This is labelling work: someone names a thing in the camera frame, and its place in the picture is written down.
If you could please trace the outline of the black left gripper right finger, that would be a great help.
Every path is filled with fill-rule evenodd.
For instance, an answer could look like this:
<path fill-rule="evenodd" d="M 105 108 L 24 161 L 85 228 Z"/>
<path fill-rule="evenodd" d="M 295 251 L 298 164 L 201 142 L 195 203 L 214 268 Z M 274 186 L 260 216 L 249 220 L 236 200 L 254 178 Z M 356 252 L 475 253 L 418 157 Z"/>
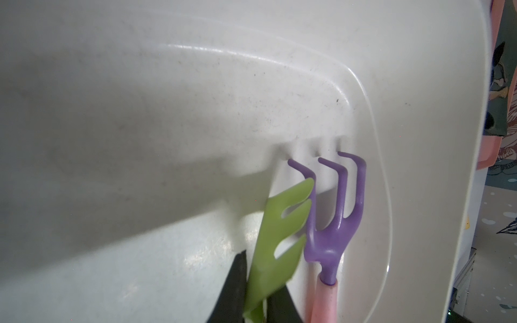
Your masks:
<path fill-rule="evenodd" d="M 268 297 L 266 323 L 303 323 L 286 285 Z"/>

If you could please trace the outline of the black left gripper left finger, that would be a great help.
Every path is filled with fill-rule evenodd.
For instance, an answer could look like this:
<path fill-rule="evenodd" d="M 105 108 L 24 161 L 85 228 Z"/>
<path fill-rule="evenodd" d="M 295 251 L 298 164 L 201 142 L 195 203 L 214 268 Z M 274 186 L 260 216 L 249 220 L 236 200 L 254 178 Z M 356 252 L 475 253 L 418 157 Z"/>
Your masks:
<path fill-rule="evenodd" d="M 243 313 L 246 286 L 247 258 L 246 250 L 243 250 L 234 257 L 223 288 L 207 322 L 245 322 Z"/>

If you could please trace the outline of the purple rake pink handle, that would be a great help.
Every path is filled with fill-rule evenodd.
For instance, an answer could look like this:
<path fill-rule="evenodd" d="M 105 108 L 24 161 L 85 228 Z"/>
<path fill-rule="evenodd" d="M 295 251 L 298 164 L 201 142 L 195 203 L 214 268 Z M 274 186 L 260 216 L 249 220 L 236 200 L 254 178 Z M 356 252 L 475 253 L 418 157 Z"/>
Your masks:
<path fill-rule="evenodd" d="M 338 181 L 335 215 L 331 223 L 323 230 L 316 228 L 316 190 L 313 189 L 310 194 L 312 205 L 306 222 L 307 243 L 304 249 L 304 258 L 307 262 L 317 262 L 321 266 L 321 272 L 316 280 L 313 303 L 310 307 L 311 322 L 337 321 L 337 272 L 339 263 L 345 249 L 361 224 L 364 212 L 366 161 L 351 153 L 338 152 L 337 154 L 353 160 L 357 166 L 355 205 L 351 214 L 345 217 L 347 168 L 320 157 L 318 162 L 334 169 L 338 175 Z"/>

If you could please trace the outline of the white plastic storage box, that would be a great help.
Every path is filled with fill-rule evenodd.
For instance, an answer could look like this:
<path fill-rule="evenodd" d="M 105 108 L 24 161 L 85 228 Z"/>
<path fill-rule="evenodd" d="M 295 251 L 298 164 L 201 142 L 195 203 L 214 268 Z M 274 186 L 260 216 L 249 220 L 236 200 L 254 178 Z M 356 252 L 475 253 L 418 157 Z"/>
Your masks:
<path fill-rule="evenodd" d="M 2 1 L 1 321 L 205 322 L 266 201 L 348 152 L 339 322 L 443 322 L 487 1 Z"/>

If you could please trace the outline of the pink tray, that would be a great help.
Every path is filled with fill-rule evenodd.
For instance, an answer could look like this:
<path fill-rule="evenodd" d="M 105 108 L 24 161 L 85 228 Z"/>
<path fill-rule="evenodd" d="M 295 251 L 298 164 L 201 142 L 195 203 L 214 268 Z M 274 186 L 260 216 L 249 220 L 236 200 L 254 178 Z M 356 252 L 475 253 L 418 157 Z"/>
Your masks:
<path fill-rule="evenodd" d="M 516 159 L 516 2 L 490 5 L 493 55 L 477 169 Z"/>

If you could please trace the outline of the dark green cloth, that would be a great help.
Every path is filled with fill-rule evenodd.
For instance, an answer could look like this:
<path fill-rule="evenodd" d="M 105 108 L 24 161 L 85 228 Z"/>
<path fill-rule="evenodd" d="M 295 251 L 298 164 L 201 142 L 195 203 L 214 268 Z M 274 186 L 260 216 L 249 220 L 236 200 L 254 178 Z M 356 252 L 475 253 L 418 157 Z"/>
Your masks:
<path fill-rule="evenodd" d="M 507 113 L 516 73 L 516 2 L 492 1 L 493 55 L 484 135 L 507 135 Z"/>

